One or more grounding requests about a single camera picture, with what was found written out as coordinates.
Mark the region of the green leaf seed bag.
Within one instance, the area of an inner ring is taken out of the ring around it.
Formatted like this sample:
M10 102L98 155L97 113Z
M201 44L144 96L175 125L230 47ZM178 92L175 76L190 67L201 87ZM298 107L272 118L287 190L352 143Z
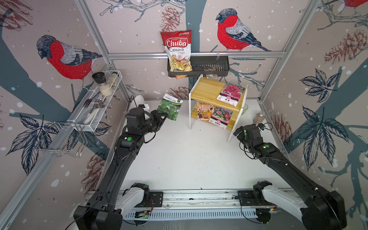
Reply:
M157 108L157 112L165 114L169 120L176 121L182 104L183 100L165 94Z

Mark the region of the purple flower seed bag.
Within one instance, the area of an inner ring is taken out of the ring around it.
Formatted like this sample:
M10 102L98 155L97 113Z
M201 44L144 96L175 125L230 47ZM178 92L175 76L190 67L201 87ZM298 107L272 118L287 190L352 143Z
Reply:
M222 129L226 129L230 122L230 118L232 114L233 114L233 111L231 110L221 108L221 107L216 107L214 109L213 114L211 115L209 119L209 123L214 124Z

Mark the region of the pink flower seed bag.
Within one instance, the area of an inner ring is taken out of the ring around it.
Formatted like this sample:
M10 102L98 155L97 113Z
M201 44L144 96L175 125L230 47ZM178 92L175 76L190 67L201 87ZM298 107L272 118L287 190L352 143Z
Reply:
M244 87L226 83L224 88L217 96L217 100L236 107L244 92L245 92Z

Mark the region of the orange shop seed bag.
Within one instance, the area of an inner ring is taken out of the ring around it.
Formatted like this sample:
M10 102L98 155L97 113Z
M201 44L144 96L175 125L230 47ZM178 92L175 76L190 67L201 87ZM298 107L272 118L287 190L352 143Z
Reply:
M202 121L209 121L213 112L214 106L205 102L197 102L197 119Z

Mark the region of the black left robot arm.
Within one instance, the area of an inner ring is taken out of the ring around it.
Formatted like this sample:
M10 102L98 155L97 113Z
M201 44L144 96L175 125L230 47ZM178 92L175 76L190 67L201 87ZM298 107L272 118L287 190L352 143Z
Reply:
M135 183L119 197L121 185L136 159L145 135L156 134L167 116L156 110L147 112L141 107L132 108L126 115L127 125L115 144L113 159L99 187L86 206L78 206L73 218L80 230L119 230L124 217L137 205L149 201L149 186Z

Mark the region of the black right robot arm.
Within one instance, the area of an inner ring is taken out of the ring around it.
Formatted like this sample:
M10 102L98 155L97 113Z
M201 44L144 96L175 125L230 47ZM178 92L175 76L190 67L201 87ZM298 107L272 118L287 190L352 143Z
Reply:
M342 230L347 227L343 197L318 185L285 158L275 145L264 142L258 126L241 126L233 134L243 145L245 154L251 154L252 160L259 160L275 171L298 194L292 196L270 182L262 181L254 185L254 197L287 211L308 230Z

